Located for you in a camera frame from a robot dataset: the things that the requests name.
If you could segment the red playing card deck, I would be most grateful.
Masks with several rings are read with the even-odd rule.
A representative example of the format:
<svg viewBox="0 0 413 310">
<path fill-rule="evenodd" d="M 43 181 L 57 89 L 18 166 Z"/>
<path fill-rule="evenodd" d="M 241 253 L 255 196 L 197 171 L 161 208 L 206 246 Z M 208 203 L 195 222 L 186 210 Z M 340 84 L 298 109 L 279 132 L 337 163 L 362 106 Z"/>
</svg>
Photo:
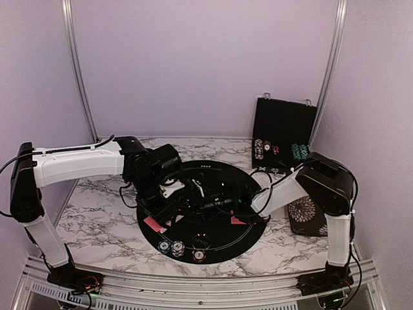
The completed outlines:
<svg viewBox="0 0 413 310">
<path fill-rule="evenodd" d="M 153 218 L 147 217 L 144 219 L 144 222 L 156 233 L 164 233 L 172 226 L 171 221 L 167 221 L 167 223 L 162 226 L 157 223 Z"/>
</svg>

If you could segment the green chip stack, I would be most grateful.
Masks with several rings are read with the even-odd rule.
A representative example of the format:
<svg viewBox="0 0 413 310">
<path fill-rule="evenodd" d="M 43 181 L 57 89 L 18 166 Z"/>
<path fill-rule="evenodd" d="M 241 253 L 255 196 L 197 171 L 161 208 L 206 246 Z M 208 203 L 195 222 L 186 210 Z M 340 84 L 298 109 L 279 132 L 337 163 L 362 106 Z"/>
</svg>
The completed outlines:
<svg viewBox="0 0 413 310">
<path fill-rule="evenodd" d="M 157 245 L 157 249 L 162 254 L 168 254 L 171 250 L 171 244 L 166 240 L 160 241 Z"/>
</svg>

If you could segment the clear round dealer button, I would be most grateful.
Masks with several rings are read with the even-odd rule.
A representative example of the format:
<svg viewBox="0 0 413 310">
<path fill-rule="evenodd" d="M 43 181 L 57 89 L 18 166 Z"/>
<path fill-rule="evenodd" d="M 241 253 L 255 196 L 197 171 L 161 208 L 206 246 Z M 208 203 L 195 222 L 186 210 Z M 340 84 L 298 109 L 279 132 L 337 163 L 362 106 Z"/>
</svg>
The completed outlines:
<svg viewBox="0 0 413 310">
<path fill-rule="evenodd" d="M 192 238 L 192 246 L 195 249 L 209 249 L 211 246 L 211 239 L 206 234 L 196 234 Z"/>
</svg>

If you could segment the red chip stack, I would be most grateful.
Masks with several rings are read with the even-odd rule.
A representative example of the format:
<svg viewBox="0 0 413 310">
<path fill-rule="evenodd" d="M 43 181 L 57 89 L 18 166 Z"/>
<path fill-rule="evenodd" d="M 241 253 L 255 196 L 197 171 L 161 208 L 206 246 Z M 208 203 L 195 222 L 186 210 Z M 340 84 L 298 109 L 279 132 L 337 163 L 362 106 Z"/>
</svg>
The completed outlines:
<svg viewBox="0 0 413 310">
<path fill-rule="evenodd" d="M 192 258 L 193 261 L 195 261 L 195 263 L 197 264 L 201 264 L 205 261 L 206 259 L 206 252 L 203 249 L 196 249 L 194 251 L 192 251 Z"/>
</svg>

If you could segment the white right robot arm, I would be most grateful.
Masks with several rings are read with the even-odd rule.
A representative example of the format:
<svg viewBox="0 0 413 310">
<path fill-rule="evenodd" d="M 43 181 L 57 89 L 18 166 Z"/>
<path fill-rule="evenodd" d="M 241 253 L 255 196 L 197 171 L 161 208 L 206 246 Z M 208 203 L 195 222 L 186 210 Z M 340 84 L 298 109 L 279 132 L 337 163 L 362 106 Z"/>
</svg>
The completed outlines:
<svg viewBox="0 0 413 310">
<path fill-rule="evenodd" d="M 325 289 L 333 289 L 351 277 L 349 262 L 354 258 L 354 202 L 358 183 L 353 173 L 338 161 L 312 152 L 291 173 L 251 196 L 252 214 L 222 209 L 216 200 L 212 206 L 242 222 L 255 216 L 266 218 L 270 213 L 310 197 L 324 213 L 327 222 L 328 256 L 325 271 L 319 282 Z"/>
</svg>

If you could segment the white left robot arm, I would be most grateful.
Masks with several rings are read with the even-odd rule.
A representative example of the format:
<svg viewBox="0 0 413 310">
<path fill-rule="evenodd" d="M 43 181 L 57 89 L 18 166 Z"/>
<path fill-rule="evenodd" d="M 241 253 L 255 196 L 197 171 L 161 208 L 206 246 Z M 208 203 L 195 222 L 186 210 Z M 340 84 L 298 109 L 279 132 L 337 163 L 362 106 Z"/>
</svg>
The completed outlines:
<svg viewBox="0 0 413 310">
<path fill-rule="evenodd" d="M 170 144 L 148 149 L 133 136 L 110 136 L 98 143 L 63 148 L 35 148 L 30 142 L 23 143 L 17 156 L 1 170 L 9 167 L 13 171 L 6 217 L 25 228 L 52 275 L 67 287 L 77 287 L 81 271 L 50 221 L 43 206 L 43 193 L 82 178 L 120 176 L 134 187 L 136 207 L 152 211 L 166 202 L 166 180 L 181 172 L 182 163 Z"/>
</svg>

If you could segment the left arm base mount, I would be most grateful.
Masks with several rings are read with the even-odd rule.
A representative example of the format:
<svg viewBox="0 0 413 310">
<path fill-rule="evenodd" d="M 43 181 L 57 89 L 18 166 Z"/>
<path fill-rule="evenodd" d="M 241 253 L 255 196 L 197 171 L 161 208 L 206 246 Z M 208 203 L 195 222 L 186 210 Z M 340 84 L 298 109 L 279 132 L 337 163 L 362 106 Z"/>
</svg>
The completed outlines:
<svg viewBox="0 0 413 310">
<path fill-rule="evenodd" d="M 69 258 L 68 262 L 60 267 L 53 267 L 45 257 L 43 257 L 43 261 L 48 268 L 48 282 L 73 289 L 78 293 L 98 293 L 100 291 L 103 281 L 101 273 L 78 269 L 72 258 Z"/>
</svg>

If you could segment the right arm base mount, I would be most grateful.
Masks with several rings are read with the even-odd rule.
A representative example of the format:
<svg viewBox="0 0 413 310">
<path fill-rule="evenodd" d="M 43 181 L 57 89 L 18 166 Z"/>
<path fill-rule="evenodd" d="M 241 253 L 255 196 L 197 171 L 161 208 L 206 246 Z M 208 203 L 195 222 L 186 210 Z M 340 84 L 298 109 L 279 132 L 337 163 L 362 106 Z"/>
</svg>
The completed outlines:
<svg viewBox="0 0 413 310">
<path fill-rule="evenodd" d="M 353 283 L 348 264 L 335 266 L 327 262 L 324 271 L 298 276 L 296 288 L 303 296 L 308 296 L 350 287 Z"/>
</svg>

